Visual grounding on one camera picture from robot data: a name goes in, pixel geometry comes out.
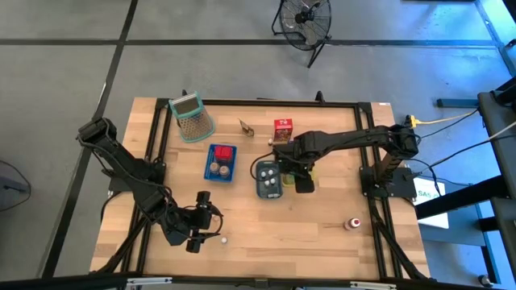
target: gray floor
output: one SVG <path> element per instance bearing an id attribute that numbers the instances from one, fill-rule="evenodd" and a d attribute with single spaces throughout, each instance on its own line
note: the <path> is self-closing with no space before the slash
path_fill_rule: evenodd
<path id="1" fill-rule="evenodd" d="M 501 39 L 512 39 L 516 26 L 501 1 L 482 3 Z M 129 4 L 4 0 L 0 38 L 117 39 Z M 273 0 L 140 1 L 129 38 L 271 39 L 276 8 Z M 333 1 L 332 10 L 334 39 L 491 39 L 469 2 Z M 0 280 L 38 275 L 80 151 L 77 129 L 94 112 L 113 52 L 111 46 L 0 46 L 0 159 L 17 166 L 33 185 L 32 199 L 0 213 Z M 304 67 L 308 57 L 289 46 L 125 47 L 105 116 L 121 139 L 133 97 L 196 89 L 206 98 L 311 100 L 322 90 L 332 101 L 391 102 L 399 122 L 406 114 L 431 120 L 468 111 L 439 110 L 437 98 L 475 97 L 510 78 L 495 48 L 330 46 L 310 70 Z M 436 127 L 416 131 L 424 135 Z M 425 139 L 418 158 L 430 162 L 485 138 L 476 115 Z M 459 182 L 499 174 L 489 146 L 458 155 L 436 173 Z M 88 271 L 107 182 L 92 159 L 57 275 Z M 493 240 L 499 242 L 499 235 Z M 425 242 L 425 249 L 438 280 L 477 285 L 476 277 L 485 274 L 479 248 Z M 513 288 L 503 253 L 497 254 L 503 287 Z"/>

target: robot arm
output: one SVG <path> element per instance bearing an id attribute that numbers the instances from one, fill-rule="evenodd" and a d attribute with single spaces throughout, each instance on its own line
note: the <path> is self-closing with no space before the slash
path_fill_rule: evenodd
<path id="1" fill-rule="evenodd" d="M 375 164 L 373 182 L 385 186 L 393 179 L 393 171 L 402 160 L 418 154 L 414 132 L 404 126 L 375 126 L 372 129 L 328 134 L 308 131 L 294 137 L 292 143 L 275 145 L 273 152 L 281 173 L 293 174 L 296 190 L 314 191 L 310 172 L 315 161 L 335 150 L 378 146 L 387 151 L 380 164 Z"/>
<path id="2" fill-rule="evenodd" d="M 77 136 L 83 147 L 99 154 L 131 188 L 135 203 L 150 221 L 158 222 L 171 246 L 188 240 L 186 250 L 198 253 L 201 244 L 216 233 L 199 233 L 208 230 L 212 214 L 222 217 L 210 202 L 209 192 L 199 192 L 197 204 L 181 208 L 172 198 L 170 188 L 157 183 L 152 164 L 136 159 L 116 140 L 116 128 L 107 118 L 92 120 L 79 129 Z"/>

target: black fan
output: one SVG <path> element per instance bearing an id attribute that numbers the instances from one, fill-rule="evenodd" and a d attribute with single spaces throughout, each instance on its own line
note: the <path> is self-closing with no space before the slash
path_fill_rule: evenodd
<path id="1" fill-rule="evenodd" d="M 281 32 L 274 31 L 274 23 L 280 17 Z M 331 25 L 330 0 L 281 0 L 274 17 L 274 35 L 282 34 L 293 47 L 313 51 L 308 68 L 312 66 L 324 44 Z"/>

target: remote control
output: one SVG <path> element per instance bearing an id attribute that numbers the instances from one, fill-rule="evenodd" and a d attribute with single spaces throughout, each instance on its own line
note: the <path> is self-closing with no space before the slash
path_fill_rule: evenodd
<path id="1" fill-rule="evenodd" d="M 256 193 L 265 199 L 283 195 L 280 168 L 274 161 L 260 161 L 256 164 Z"/>

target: red box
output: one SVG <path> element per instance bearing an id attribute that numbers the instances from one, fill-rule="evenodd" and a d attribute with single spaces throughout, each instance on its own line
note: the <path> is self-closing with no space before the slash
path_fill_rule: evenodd
<path id="1" fill-rule="evenodd" d="M 292 136 L 292 119 L 274 120 L 274 143 L 287 143 Z"/>
<path id="2" fill-rule="evenodd" d="M 215 146 L 215 159 L 218 162 L 230 162 L 233 159 L 233 148 L 229 146 Z"/>

